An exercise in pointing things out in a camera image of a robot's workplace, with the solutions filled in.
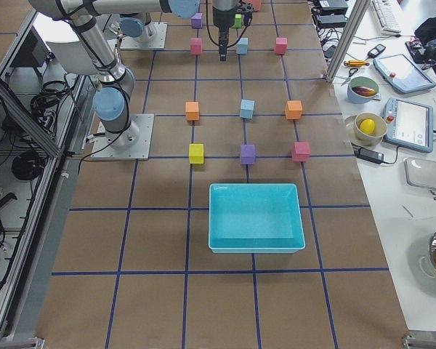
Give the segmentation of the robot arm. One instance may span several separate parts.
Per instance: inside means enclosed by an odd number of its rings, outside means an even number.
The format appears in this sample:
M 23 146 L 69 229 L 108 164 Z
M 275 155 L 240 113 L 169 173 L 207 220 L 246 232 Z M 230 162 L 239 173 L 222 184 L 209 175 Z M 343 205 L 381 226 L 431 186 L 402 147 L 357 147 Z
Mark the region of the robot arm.
M 30 4 L 55 21 L 67 22 L 91 59 L 102 85 L 93 97 L 93 108 L 105 128 L 108 146 L 127 148 L 135 144 L 140 128 L 129 111 L 134 74 L 110 48 L 97 27 L 97 17 L 163 12 L 188 19 L 198 12 L 200 1 L 31 1 Z
M 219 42 L 212 40 L 209 32 L 209 8 L 205 6 L 206 14 L 199 12 L 200 1 L 160 1 L 161 11 L 174 13 L 177 17 L 191 19 L 191 26 L 194 29 L 201 29 L 206 24 L 210 40 L 216 45 L 229 47 L 229 30 L 235 25 L 235 16 L 243 18 L 245 28 L 252 22 L 254 5 L 245 1 L 212 1 L 213 25 L 219 30 Z M 119 28 L 125 36 L 139 39 L 141 35 L 153 35 L 154 26 L 150 17 L 151 10 L 146 12 L 133 12 L 121 14 Z

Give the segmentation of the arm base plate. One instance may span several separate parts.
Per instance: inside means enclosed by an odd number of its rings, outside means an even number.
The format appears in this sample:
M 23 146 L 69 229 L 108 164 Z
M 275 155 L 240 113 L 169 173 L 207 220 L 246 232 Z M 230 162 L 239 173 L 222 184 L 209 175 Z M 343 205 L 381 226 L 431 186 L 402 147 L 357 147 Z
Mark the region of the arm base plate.
M 148 160 L 153 133 L 155 115 L 153 113 L 131 114 L 131 126 L 115 141 L 117 135 L 107 133 L 100 121 L 97 131 L 105 133 L 93 143 L 91 158 L 97 161 L 107 160 Z
M 123 34 L 122 50 L 162 50 L 166 43 L 167 23 L 150 22 L 143 25 L 141 22 L 120 24 Z

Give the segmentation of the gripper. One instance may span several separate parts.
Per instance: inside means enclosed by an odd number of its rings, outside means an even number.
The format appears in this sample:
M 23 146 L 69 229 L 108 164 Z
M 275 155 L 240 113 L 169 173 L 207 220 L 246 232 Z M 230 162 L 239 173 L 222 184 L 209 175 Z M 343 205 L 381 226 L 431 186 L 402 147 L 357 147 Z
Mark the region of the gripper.
M 241 15 L 242 25 L 250 26 L 253 19 L 253 5 L 250 2 L 239 0 L 238 14 Z
M 212 13 L 213 24 L 219 31 L 219 60 L 227 59 L 227 42 L 229 30 L 235 22 L 238 2 L 236 0 L 213 0 Z

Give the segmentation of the orange block near arm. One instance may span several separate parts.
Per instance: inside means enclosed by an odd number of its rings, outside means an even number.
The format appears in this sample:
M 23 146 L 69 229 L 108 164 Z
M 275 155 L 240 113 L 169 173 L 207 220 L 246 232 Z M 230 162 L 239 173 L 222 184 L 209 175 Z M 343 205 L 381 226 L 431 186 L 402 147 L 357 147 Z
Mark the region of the orange block near arm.
M 185 103 L 185 118 L 187 121 L 198 121 L 200 118 L 199 102 L 187 101 Z

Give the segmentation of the pink block near arm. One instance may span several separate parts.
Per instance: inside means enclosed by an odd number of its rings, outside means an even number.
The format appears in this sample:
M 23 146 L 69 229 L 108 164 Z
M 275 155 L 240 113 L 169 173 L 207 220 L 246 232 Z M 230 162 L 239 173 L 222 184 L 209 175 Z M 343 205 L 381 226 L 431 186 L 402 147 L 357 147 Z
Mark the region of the pink block near arm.
M 199 56 L 203 53 L 203 40 L 200 37 L 192 37 L 190 39 L 191 55 Z

